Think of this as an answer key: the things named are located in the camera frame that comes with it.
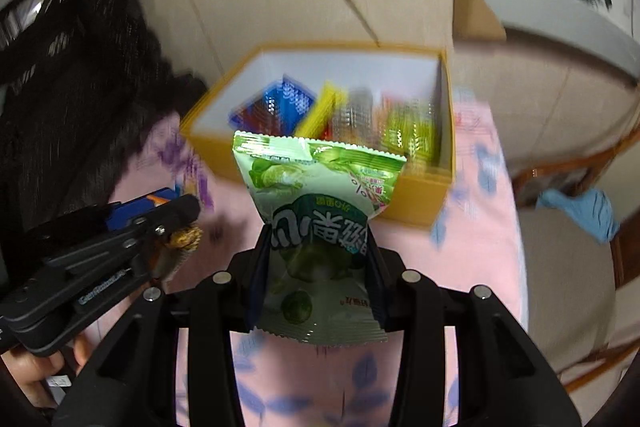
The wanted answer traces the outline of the person left hand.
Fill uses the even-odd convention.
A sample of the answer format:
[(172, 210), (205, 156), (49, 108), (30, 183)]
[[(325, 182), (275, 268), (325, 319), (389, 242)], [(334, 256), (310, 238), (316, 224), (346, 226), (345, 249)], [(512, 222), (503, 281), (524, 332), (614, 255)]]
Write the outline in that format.
[(14, 381), (25, 397), (38, 409), (56, 409), (58, 405), (43, 382), (61, 372), (66, 358), (61, 351), (50, 357), (39, 358), (22, 347), (15, 347), (1, 355)]

